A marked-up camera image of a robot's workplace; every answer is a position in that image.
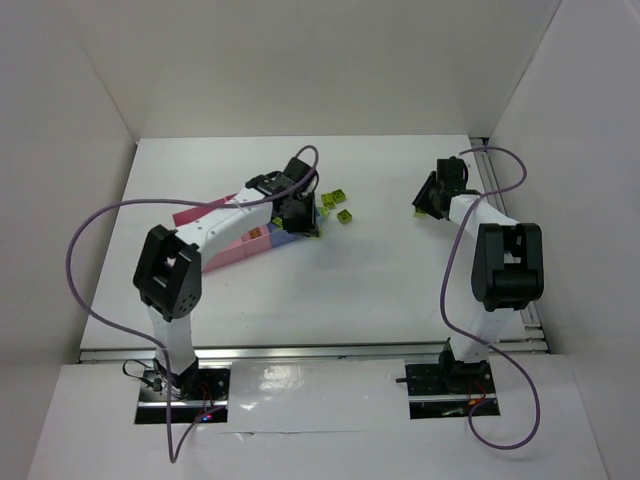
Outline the brown lego plate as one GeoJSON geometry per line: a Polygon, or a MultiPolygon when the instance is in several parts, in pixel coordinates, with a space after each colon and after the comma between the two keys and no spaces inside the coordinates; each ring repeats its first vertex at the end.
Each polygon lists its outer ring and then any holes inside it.
{"type": "Polygon", "coordinates": [[[260,228],[255,228],[255,229],[250,230],[248,232],[248,235],[249,235],[249,238],[251,240],[254,240],[254,239],[262,237],[263,233],[262,233],[262,230],[260,228]]]}

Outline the lime square lego hollow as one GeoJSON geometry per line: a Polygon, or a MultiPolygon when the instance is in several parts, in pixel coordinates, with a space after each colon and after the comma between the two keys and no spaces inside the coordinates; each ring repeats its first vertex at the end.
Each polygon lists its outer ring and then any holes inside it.
{"type": "Polygon", "coordinates": [[[348,223],[350,223],[352,221],[352,215],[346,209],[339,211],[337,213],[337,218],[338,218],[339,222],[341,224],[343,224],[343,225],[346,225],[346,224],[348,224],[348,223]]]}

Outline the lime lego brick edge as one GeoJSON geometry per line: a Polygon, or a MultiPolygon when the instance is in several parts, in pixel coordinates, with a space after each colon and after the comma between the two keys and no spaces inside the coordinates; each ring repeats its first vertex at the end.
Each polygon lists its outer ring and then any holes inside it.
{"type": "Polygon", "coordinates": [[[323,206],[327,209],[334,209],[336,206],[333,196],[330,193],[322,194],[321,201],[323,206]]]}

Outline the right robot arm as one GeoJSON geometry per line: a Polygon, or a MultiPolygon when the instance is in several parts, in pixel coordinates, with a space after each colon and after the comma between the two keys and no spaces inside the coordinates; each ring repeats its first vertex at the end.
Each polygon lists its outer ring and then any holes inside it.
{"type": "Polygon", "coordinates": [[[508,320],[544,291],[541,228],[501,213],[469,189],[468,180],[463,159],[439,159],[412,202],[418,212],[456,224],[474,241],[470,284],[479,311],[469,326],[454,329],[438,358],[438,383],[452,394],[467,393],[485,379],[490,347],[508,320]]]}

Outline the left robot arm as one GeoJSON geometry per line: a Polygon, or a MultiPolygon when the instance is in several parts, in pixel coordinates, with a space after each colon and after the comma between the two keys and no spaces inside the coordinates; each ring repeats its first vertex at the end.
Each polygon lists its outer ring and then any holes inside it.
{"type": "Polygon", "coordinates": [[[285,169],[260,174],[230,199],[189,223],[147,234],[133,284],[147,307],[156,348],[154,368],[177,395],[196,382],[199,364],[192,341],[191,312],[202,297],[204,267],[250,230],[278,217],[283,229],[319,235],[316,223],[317,170],[297,157],[285,169]]]}

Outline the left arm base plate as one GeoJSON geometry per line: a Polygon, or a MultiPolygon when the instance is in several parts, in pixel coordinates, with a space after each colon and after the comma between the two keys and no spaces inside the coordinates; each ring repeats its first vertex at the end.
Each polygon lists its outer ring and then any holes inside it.
{"type": "MultiPolygon", "coordinates": [[[[159,425],[165,423],[166,397],[169,390],[162,377],[152,368],[127,375],[140,382],[134,423],[159,425]]],[[[195,383],[185,392],[173,390],[171,420],[176,424],[190,424],[198,415],[201,423],[228,421],[228,398],[231,368],[214,367],[198,371],[195,383]]]]}

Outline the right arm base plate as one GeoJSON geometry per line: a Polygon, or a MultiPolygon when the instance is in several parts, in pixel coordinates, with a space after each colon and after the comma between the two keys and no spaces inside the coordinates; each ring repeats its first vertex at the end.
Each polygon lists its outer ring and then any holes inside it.
{"type": "Polygon", "coordinates": [[[403,377],[395,380],[408,394],[412,420],[498,416],[496,387],[489,365],[479,374],[446,376],[439,364],[406,364],[403,377]]]}

